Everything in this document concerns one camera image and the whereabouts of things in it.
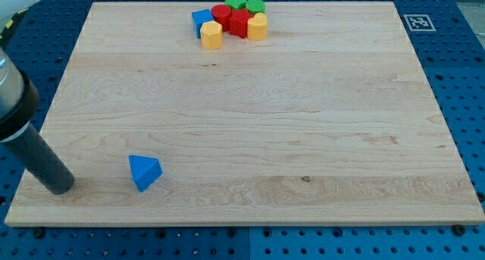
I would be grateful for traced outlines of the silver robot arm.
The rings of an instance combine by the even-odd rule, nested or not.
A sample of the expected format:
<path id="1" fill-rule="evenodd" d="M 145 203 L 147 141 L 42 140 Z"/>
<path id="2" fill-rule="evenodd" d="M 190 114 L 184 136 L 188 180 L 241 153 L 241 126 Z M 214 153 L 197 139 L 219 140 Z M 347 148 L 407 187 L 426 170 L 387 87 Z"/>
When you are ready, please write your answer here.
<path id="1" fill-rule="evenodd" d="M 1 0 L 1 20 L 12 17 L 39 1 L 41 0 Z M 29 84 L 1 48 L 1 140 L 15 134 L 30 119 L 25 113 L 17 112 Z"/>

